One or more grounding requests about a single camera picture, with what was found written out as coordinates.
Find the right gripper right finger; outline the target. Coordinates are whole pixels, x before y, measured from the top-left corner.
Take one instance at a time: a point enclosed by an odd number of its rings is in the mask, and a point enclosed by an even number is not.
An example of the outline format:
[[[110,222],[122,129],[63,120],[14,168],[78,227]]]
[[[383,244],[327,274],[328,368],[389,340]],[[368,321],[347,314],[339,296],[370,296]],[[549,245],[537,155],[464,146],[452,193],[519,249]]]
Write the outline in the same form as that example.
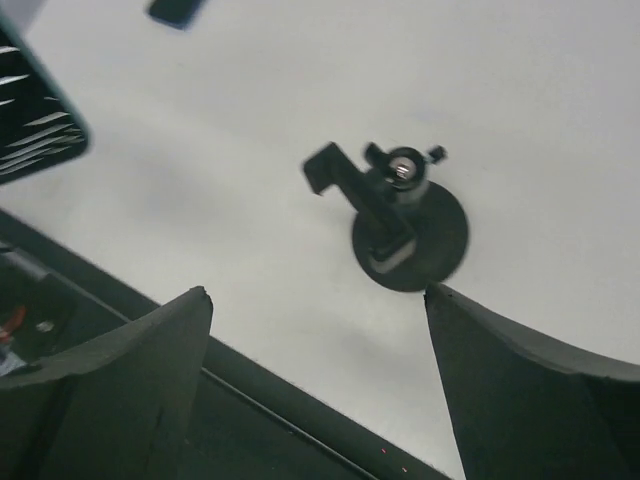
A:
[[[431,283],[429,332],[469,479],[636,479],[639,367]]]

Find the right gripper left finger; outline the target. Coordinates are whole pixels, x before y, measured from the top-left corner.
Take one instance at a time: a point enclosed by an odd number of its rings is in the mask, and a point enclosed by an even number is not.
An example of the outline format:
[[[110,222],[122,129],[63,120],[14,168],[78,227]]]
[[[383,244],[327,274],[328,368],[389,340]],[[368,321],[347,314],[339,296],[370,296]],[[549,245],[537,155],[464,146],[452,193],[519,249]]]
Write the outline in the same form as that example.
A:
[[[2,478],[175,478],[212,316],[194,287],[2,377]]]

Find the black phone blue edge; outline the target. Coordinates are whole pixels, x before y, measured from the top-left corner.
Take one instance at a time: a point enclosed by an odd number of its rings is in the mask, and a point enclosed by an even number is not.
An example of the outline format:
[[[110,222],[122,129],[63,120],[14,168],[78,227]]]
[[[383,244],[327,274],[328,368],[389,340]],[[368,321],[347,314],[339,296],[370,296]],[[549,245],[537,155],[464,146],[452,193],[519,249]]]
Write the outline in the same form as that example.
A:
[[[90,129],[18,30],[1,16],[1,183],[72,161]]]

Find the black round-base phone stand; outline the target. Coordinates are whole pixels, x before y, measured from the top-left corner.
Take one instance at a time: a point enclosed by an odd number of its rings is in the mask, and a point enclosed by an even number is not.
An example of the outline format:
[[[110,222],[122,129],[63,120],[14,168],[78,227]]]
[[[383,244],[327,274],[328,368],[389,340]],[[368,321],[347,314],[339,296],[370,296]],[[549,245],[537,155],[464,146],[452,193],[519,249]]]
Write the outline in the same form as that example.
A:
[[[366,171],[330,142],[302,165],[314,194],[335,186],[356,211],[351,244],[362,270],[397,292],[418,292],[448,279],[465,257],[470,228],[459,200],[428,178],[447,150],[436,145],[426,152],[409,146],[385,151],[371,142],[363,156]]]

